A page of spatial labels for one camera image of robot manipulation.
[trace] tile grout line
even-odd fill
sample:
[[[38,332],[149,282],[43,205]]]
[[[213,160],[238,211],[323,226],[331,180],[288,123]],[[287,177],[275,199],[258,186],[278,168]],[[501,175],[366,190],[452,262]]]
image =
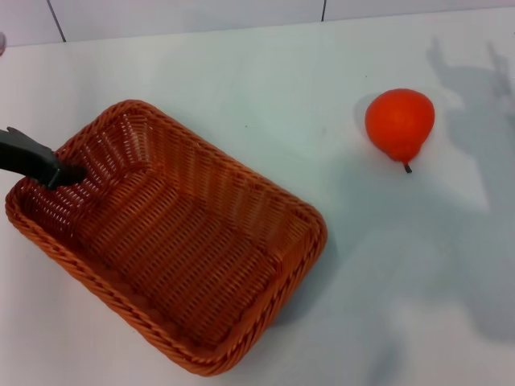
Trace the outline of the tile grout line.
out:
[[[323,0],[323,9],[322,9],[322,20],[320,20],[321,22],[323,21],[323,18],[325,17],[325,6],[328,4],[328,0]]]
[[[59,33],[61,35],[61,39],[63,40],[63,42],[66,43],[66,38],[64,37],[63,30],[61,30],[61,25],[59,24],[59,20],[57,20],[56,13],[54,12],[54,8],[52,7],[50,0],[47,0],[47,4],[48,4],[48,8],[50,8],[52,17],[54,18],[54,22],[56,22],[57,29],[59,30]]]

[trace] basket rim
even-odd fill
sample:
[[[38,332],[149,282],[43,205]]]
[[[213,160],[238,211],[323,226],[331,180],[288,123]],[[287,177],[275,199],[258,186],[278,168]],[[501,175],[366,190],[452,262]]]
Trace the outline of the basket rim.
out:
[[[234,158],[228,156],[222,150],[206,142],[175,119],[167,116],[153,105],[143,101],[127,100],[117,103],[105,110],[91,124],[85,126],[78,134],[68,139],[56,154],[62,159],[72,157],[82,145],[84,145],[99,129],[109,125],[121,114],[137,110],[138,113],[150,114],[164,121],[167,125],[174,125],[182,131],[190,140],[195,141],[203,150],[208,151],[219,161],[230,165],[231,168],[258,178],[267,190],[282,199],[294,201],[295,214],[310,224],[310,228],[303,239],[309,242],[303,244],[305,248],[303,258],[295,266],[295,269],[286,269],[280,273],[268,288],[259,294],[256,302],[243,312],[238,323],[225,337],[214,351],[203,347],[192,347],[187,340],[173,339],[153,322],[146,311],[154,310],[134,304],[127,296],[121,293],[112,282],[104,280],[99,273],[116,270],[107,269],[100,264],[90,264],[83,261],[66,246],[62,245],[53,236],[48,234],[34,220],[25,216],[21,210],[20,199],[23,192],[36,187],[36,183],[30,179],[20,180],[6,197],[6,213],[9,220],[16,228],[22,231],[30,240],[35,242],[50,258],[62,265],[74,278],[81,281],[91,292],[96,294],[110,308],[119,313],[131,326],[136,328],[145,339],[164,352],[170,359],[181,364],[187,370],[214,375],[228,370],[236,364],[241,357],[253,346],[261,336],[265,328],[270,324],[282,305],[290,297],[297,284],[305,273],[315,263],[323,250],[328,238],[328,230],[322,216],[311,205],[304,203],[291,193],[272,183],[260,174],[250,170]]]

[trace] white tabletop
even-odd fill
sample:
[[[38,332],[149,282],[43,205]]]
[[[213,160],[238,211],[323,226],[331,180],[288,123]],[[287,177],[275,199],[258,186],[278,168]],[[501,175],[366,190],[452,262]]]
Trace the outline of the white tabletop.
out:
[[[109,105],[148,101],[312,203],[330,239],[249,354],[205,379],[0,216],[0,384],[514,384],[513,20],[512,8],[8,49],[0,127],[57,147]],[[412,175],[362,127],[371,96],[400,87],[437,112]],[[17,179],[0,173],[0,195]]]

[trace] wicker basket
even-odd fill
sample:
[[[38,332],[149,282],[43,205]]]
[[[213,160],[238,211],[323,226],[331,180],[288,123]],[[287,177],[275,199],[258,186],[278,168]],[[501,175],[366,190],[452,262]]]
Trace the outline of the wicker basket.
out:
[[[81,185],[21,180],[9,220],[178,365],[229,370],[327,239],[320,214],[141,101],[57,152]]]

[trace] white wall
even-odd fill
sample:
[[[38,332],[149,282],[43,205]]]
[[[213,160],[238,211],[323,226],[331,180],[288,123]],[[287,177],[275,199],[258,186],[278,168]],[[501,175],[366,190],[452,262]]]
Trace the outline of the white wall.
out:
[[[0,31],[10,46],[62,42],[45,0],[0,0]]]
[[[515,6],[515,0],[328,0],[324,20]]]
[[[323,0],[51,0],[67,41],[317,22]]]

